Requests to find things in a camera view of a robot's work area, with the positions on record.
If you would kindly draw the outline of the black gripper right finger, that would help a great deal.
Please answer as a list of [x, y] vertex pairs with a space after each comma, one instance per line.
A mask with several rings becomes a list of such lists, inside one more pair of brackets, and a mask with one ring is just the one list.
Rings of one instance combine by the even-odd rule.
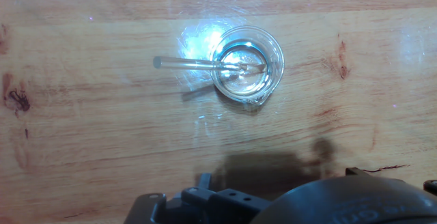
[[[346, 168], [345, 174], [347, 176], [369, 176], [370, 173], [376, 173], [385, 169], [396, 169], [396, 167], [383, 167], [377, 170], [367, 170], [367, 169], [359, 169], [357, 167], [348, 167]], [[436, 179], [424, 181], [423, 190], [433, 195], [436, 195]]]

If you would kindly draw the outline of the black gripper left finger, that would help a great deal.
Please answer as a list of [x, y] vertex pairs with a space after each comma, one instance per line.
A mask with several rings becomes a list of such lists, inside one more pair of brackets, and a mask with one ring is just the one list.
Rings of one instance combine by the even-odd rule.
[[125, 224], [247, 224], [270, 202], [234, 189], [210, 190], [212, 175], [203, 173], [196, 186], [167, 199], [164, 193], [136, 198]]

